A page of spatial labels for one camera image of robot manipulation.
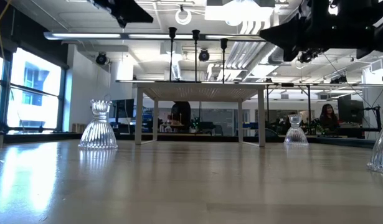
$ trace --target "table surface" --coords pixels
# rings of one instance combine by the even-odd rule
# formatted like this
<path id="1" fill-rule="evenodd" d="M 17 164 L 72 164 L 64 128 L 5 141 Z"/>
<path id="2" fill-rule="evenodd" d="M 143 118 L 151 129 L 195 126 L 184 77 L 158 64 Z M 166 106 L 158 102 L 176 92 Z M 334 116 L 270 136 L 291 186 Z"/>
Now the table surface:
<path id="1" fill-rule="evenodd" d="M 383 223 L 370 150 L 77 141 L 0 149 L 0 223 Z"/>

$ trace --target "computer monitor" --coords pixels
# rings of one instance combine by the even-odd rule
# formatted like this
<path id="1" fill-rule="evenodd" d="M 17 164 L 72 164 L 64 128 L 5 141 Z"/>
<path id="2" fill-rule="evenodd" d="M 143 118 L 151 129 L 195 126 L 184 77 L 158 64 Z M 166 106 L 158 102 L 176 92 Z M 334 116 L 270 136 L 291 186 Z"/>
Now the computer monitor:
<path id="1" fill-rule="evenodd" d="M 110 112 L 111 118 L 133 118 L 135 99 L 129 100 L 113 100 L 112 111 Z"/>
<path id="2" fill-rule="evenodd" d="M 363 102 L 338 99 L 338 113 L 340 121 L 362 124 L 364 117 Z"/>

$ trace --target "white table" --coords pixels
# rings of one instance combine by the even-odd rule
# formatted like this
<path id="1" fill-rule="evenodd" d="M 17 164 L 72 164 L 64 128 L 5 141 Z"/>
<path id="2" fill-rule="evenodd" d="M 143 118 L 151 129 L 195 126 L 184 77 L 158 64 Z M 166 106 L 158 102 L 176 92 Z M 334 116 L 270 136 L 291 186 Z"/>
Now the white table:
<path id="1" fill-rule="evenodd" d="M 242 111 L 242 102 L 258 95 L 258 122 L 259 122 L 259 146 L 266 145 L 265 140 L 265 85 L 248 84 L 218 84 L 218 83 L 176 83 L 176 82 L 153 82 L 134 83 L 137 88 L 136 107 L 136 132 L 135 144 L 141 142 L 143 94 L 154 100 L 153 140 L 158 137 L 158 102 L 159 101 L 197 101 L 197 102 L 237 102 L 239 111 Z M 242 113 L 238 115 L 238 123 L 242 124 Z M 244 142 L 244 134 L 239 131 L 239 142 Z"/>

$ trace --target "black candlestick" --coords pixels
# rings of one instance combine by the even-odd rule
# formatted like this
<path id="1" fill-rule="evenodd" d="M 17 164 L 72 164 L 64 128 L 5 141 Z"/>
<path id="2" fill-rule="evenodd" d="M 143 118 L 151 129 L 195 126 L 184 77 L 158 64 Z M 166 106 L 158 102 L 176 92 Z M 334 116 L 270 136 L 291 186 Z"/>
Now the black candlestick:
<path id="1" fill-rule="evenodd" d="M 197 41 L 199 40 L 199 30 L 193 30 L 192 31 L 192 38 L 194 39 L 194 45 L 196 46 L 196 51 L 195 51 L 195 72 L 196 72 L 196 82 L 197 82 Z"/>
<path id="2" fill-rule="evenodd" d="M 169 68 L 169 82 L 172 81 L 172 56 L 173 56 L 173 39 L 176 36 L 177 29 L 175 27 L 169 27 L 169 37 L 171 38 L 171 64 Z"/>
<path id="3" fill-rule="evenodd" d="M 225 57 L 225 50 L 227 48 L 227 41 L 229 41 L 228 39 L 226 38 L 223 38 L 220 40 L 220 47 L 221 49 L 223 50 L 223 84 L 224 84 L 224 57 Z"/>

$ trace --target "table leg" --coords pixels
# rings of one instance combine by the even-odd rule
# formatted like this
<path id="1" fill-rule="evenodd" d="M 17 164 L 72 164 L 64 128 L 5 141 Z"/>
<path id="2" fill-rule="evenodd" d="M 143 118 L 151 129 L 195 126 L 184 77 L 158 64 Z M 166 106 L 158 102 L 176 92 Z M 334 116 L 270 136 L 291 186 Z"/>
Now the table leg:
<path id="1" fill-rule="evenodd" d="M 242 101 L 239 101 L 239 126 L 238 126 L 238 129 L 239 129 L 239 142 L 241 142 L 241 143 L 244 141 L 244 129 L 242 127 L 242 115 L 243 115 Z"/>
<path id="2" fill-rule="evenodd" d="M 137 88 L 136 133 L 135 144 L 141 145 L 141 128 L 143 127 L 143 89 Z"/>
<path id="3" fill-rule="evenodd" d="M 153 140 L 156 141 L 158 139 L 158 100 L 154 100 L 154 117 L 153 117 Z"/>
<path id="4" fill-rule="evenodd" d="M 265 130 L 265 94 L 262 90 L 258 90 L 258 122 L 259 122 L 259 147 L 266 145 Z"/>

